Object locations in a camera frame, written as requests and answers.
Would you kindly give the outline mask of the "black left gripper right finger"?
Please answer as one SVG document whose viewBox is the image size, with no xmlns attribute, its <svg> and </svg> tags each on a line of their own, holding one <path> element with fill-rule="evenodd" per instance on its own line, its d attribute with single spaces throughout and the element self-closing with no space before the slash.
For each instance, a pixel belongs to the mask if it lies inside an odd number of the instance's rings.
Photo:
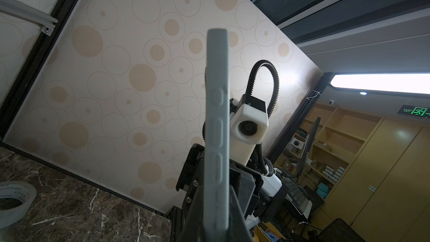
<svg viewBox="0 0 430 242">
<path fill-rule="evenodd" d="M 253 238 L 249 229 L 246 228 L 245 219 L 240 208 L 234 188 L 229 189 L 229 242 L 252 242 Z"/>
</svg>

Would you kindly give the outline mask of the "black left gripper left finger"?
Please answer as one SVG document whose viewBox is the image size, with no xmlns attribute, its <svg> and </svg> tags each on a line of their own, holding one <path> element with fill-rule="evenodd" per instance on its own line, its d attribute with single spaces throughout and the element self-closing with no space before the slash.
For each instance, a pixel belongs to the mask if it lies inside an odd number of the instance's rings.
<svg viewBox="0 0 430 242">
<path fill-rule="evenodd" d="M 181 228 L 178 242 L 204 242 L 205 231 L 203 227 L 203 186 L 194 188 L 187 193 L 183 208 L 186 210 L 184 223 Z"/>
</svg>

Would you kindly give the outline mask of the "black smartphone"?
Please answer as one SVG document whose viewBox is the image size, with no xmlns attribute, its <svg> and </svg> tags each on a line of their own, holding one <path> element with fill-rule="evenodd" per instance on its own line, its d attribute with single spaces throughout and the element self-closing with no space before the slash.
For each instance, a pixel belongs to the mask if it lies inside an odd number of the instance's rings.
<svg viewBox="0 0 430 242">
<path fill-rule="evenodd" d="M 228 34 L 207 32 L 203 226 L 207 242 L 224 242 L 229 227 L 230 87 Z"/>
</svg>

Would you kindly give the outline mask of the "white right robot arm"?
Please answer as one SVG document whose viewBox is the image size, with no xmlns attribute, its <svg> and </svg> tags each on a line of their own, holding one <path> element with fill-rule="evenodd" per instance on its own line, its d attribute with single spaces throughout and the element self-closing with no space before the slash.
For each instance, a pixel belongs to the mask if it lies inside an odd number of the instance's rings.
<svg viewBox="0 0 430 242">
<path fill-rule="evenodd" d="M 176 190 L 186 191 L 182 210 L 186 215 L 198 186 L 203 184 L 204 146 L 195 143 L 184 162 Z M 271 176 L 264 176 L 250 165 L 244 166 L 230 160 L 230 186 L 233 187 L 240 209 L 245 217 L 248 230 L 260 222 L 267 223 L 277 213 L 286 195 L 288 187 L 275 175 L 273 165 L 267 161 Z"/>
</svg>

